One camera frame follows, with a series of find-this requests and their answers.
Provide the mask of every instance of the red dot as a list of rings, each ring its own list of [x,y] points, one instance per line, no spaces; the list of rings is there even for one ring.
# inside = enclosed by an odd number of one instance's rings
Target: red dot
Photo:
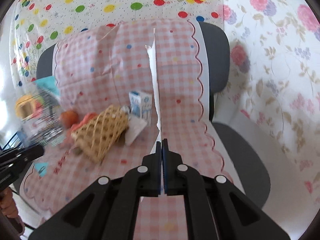
[[[157,6],[164,5],[164,0],[154,0],[153,3]]]
[[[217,14],[216,12],[211,13],[211,16],[213,18],[219,18],[219,14]]]
[[[203,3],[201,0],[195,0],[196,3]]]
[[[43,36],[40,36],[39,38],[38,38],[38,43],[41,43],[43,41]]]
[[[178,16],[180,18],[186,18],[188,16],[188,14],[186,12],[184,12],[184,11],[181,11],[181,12],[178,13]]]

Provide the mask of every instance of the milk carton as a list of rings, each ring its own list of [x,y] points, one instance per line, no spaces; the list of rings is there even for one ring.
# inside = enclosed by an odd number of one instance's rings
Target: milk carton
[[[141,91],[129,92],[131,114],[147,121],[151,125],[152,95]]]

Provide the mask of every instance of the gingham tablecloth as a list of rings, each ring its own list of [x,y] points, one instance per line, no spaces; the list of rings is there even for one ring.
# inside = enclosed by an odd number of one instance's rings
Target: gingham tablecloth
[[[113,29],[102,26],[59,42],[54,74],[62,107],[83,116],[110,104],[128,105],[128,92],[132,90],[153,94],[145,45],[152,46],[154,39],[162,138],[168,139],[170,150],[180,153],[185,164],[205,176],[224,174],[241,188],[208,121],[208,63],[197,22],[162,19],[121,24]],[[101,165],[47,146],[45,155],[37,160],[48,163],[46,175],[39,177],[31,167],[21,184],[21,195],[42,213],[56,213],[98,177],[114,179],[139,166],[159,134],[156,123],[153,101],[151,126],[130,147],[114,145]],[[183,197],[143,198],[134,239],[187,239]]]

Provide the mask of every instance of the blue dot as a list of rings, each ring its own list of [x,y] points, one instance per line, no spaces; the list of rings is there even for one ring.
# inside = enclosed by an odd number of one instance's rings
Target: blue dot
[[[198,22],[203,22],[204,21],[204,18],[202,16],[197,16],[196,20]]]

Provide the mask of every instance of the woven basket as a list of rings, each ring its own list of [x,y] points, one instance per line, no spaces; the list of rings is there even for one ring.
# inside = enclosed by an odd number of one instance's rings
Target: woven basket
[[[71,133],[75,145],[94,162],[102,162],[106,152],[128,128],[128,116],[120,107],[109,106],[87,124]]]

